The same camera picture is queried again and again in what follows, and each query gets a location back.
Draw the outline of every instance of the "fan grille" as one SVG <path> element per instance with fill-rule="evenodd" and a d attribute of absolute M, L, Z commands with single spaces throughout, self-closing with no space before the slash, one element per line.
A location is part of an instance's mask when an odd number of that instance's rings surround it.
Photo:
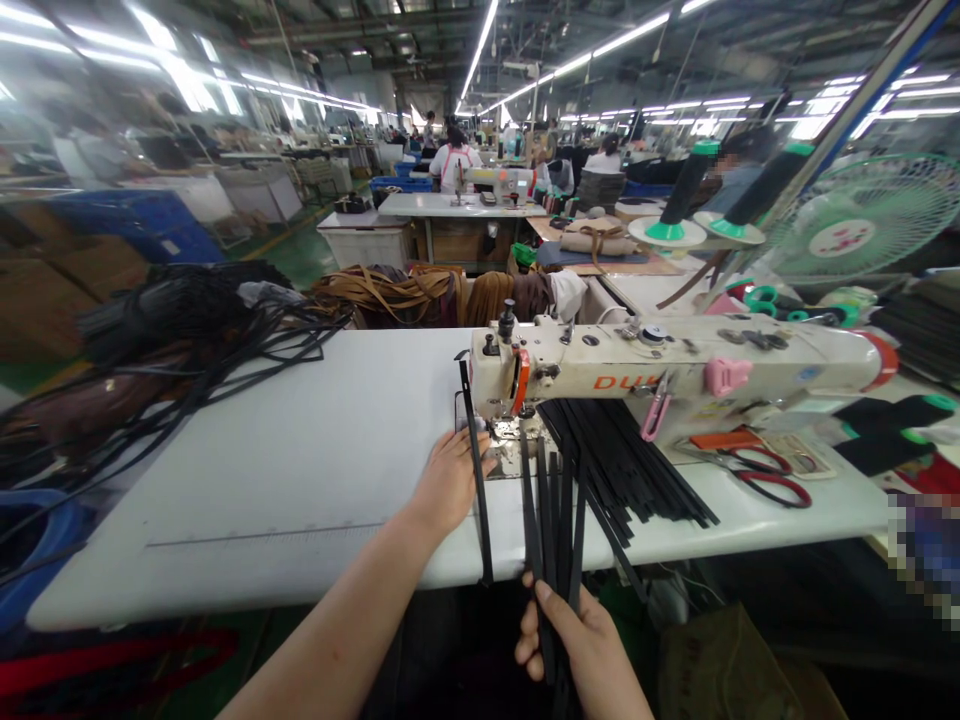
<path fill-rule="evenodd" d="M 936 237 L 960 211 L 960 165 L 873 158 L 822 175 L 768 232 L 771 267 L 794 285 L 855 278 Z"/>

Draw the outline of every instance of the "industrial sewing machine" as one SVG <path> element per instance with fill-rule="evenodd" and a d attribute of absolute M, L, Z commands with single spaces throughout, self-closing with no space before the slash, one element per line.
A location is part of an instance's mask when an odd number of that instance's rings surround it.
<path fill-rule="evenodd" d="M 627 325 L 520 327 L 508 305 L 473 333 L 471 389 L 495 439 L 553 398 L 624 399 L 642 436 L 679 438 L 741 425 L 792 433 L 890 380 L 896 353 L 868 333 L 766 315 L 635 318 Z"/>
<path fill-rule="evenodd" d="M 494 204 L 522 205 L 534 182 L 532 170 L 518 168 L 464 168 L 464 184 L 493 187 Z"/>

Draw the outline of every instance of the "blue plastic crate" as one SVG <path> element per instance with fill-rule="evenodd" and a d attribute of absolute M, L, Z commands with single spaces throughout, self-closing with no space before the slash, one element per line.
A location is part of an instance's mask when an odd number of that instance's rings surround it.
<path fill-rule="evenodd" d="M 672 192 L 673 185 L 644 185 L 627 180 L 623 197 L 669 197 Z"/>
<path fill-rule="evenodd" d="M 150 237 L 196 222 L 172 190 L 90 190 L 48 200 L 76 230 Z"/>
<path fill-rule="evenodd" d="M 431 178 L 376 177 L 370 180 L 370 189 L 398 187 L 403 192 L 433 192 Z"/>
<path fill-rule="evenodd" d="M 196 220 L 156 235 L 122 237 L 147 262 L 155 265 L 226 261 L 223 251 Z"/>

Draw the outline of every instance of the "scissors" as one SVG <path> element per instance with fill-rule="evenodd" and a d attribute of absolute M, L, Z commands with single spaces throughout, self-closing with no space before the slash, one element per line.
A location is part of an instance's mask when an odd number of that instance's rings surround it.
<path fill-rule="evenodd" d="M 761 447 L 736 448 L 732 450 L 718 450 L 717 452 L 704 452 L 697 450 L 692 446 L 679 445 L 677 449 L 691 457 L 704 462 L 719 465 L 733 473 L 740 482 L 746 484 L 751 490 L 763 495 L 768 500 L 772 500 L 785 508 L 798 508 L 805 510 L 813 505 L 813 499 L 802 486 L 785 476 L 793 472 L 790 463 L 774 452 Z M 746 453 L 758 453 L 769 458 L 771 462 L 763 462 L 751 457 Z M 779 485 L 787 488 L 797 499 L 786 500 L 762 487 L 761 483 Z"/>
<path fill-rule="evenodd" d="M 640 437 L 653 442 L 657 439 L 660 432 L 660 423 L 667 415 L 667 408 L 670 407 L 670 400 L 673 397 L 670 394 L 670 383 L 673 381 L 673 369 L 667 368 L 660 376 L 660 382 L 657 383 L 657 390 L 653 395 L 653 402 L 650 403 L 650 409 L 643 420 L 643 427 L 640 428 Z"/>

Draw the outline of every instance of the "hand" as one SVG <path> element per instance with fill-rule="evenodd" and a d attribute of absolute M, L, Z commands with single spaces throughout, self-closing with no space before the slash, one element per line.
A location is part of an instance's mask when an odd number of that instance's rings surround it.
<path fill-rule="evenodd" d="M 490 447 L 490 433 L 477 433 L 481 457 Z M 497 465 L 496 458 L 481 461 L 486 478 Z M 470 430 L 443 435 L 430 453 L 427 469 L 407 506 L 420 522 L 436 530 L 442 540 L 453 532 L 470 512 L 477 494 L 473 475 Z"/>
<path fill-rule="evenodd" d="M 533 573 L 523 576 L 533 585 Z M 543 580 L 537 582 L 537 600 L 570 657 L 570 671 L 583 712 L 590 720 L 653 720 L 613 620 L 596 598 L 580 586 L 580 616 Z M 537 606 L 531 600 L 520 621 L 520 642 L 514 656 L 531 679 L 543 679 L 543 658 Z"/>

